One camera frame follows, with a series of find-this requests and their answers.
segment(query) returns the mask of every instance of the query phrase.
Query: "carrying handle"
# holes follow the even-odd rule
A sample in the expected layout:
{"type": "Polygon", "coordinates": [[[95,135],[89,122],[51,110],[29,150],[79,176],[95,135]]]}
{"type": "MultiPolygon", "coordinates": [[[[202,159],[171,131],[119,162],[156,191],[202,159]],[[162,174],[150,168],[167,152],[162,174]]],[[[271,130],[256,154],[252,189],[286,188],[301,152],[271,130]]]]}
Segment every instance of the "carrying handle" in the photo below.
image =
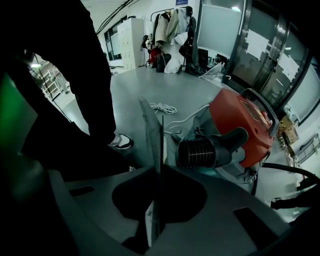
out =
{"type": "Polygon", "coordinates": [[[276,136],[276,132],[277,129],[279,127],[279,120],[277,118],[276,113],[274,112],[274,110],[271,108],[271,106],[269,105],[269,103],[260,95],[258,94],[255,90],[253,89],[245,89],[242,93],[241,93],[242,97],[250,100],[250,101],[254,101],[257,100],[261,103],[261,105],[265,108],[265,110],[269,113],[269,116],[272,120],[272,125],[270,126],[269,130],[268,130],[268,134],[269,136],[275,137],[276,136]]]}

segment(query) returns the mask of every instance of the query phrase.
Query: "blue sign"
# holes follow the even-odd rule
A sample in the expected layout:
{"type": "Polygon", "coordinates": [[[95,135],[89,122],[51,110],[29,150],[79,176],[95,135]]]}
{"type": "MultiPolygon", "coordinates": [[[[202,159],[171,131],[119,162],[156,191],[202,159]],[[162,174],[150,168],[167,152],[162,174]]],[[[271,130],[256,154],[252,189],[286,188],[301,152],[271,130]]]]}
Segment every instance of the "blue sign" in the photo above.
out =
{"type": "Polygon", "coordinates": [[[187,4],[188,4],[188,0],[175,0],[176,6],[187,5],[187,4]]]}

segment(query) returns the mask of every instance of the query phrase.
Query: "glass door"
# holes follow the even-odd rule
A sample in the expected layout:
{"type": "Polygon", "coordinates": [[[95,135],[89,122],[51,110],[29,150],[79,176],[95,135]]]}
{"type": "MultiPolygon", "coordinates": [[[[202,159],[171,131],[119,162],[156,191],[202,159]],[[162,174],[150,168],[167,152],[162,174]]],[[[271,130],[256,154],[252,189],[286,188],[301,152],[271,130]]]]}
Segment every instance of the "glass door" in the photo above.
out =
{"type": "Polygon", "coordinates": [[[231,80],[224,82],[232,88],[236,87],[234,89],[237,91],[239,86],[259,91],[276,66],[288,26],[277,10],[259,0],[253,0],[251,5],[248,2],[246,11],[249,16],[244,19],[237,49],[226,68],[226,75],[231,76],[231,80]],[[252,34],[256,41],[250,43],[252,34]],[[267,44],[265,51],[256,54],[254,44],[260,39],[267,44]]]}
{"type": "Polygon", "coordinates": [[[299,40],[295,27],[290,25],[274,72],[260,91],[274,110],[282,109],[296,91],[309,65],[309,58],[309,50],[299,40]]]}

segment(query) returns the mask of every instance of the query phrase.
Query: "sneaker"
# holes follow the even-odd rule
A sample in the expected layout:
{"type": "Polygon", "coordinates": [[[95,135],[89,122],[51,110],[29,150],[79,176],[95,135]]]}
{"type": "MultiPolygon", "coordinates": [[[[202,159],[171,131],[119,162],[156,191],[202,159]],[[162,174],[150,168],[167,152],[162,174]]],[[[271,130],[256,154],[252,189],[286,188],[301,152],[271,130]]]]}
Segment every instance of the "sneaker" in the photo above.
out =
{"type": "Polygon", "coordinates": [[[114,140],[109,144],[110,147],[118,150],[127,150],[134,144],[132,138],[123,134],[115,134],[114,140]]]}

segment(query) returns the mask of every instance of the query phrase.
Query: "black cylinder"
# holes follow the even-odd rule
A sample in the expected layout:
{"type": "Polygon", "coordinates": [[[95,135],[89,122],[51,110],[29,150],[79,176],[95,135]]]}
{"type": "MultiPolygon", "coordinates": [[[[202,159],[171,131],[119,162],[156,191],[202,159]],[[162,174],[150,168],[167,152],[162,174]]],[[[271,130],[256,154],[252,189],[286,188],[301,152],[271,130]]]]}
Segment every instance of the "black cylinder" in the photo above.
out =
{"type": "Polygon", "coordinates": [[[184,140],[178,147],[178,162],[185,168],[212,167],[216,160],[213,142],[207,138],[184,140]]]}

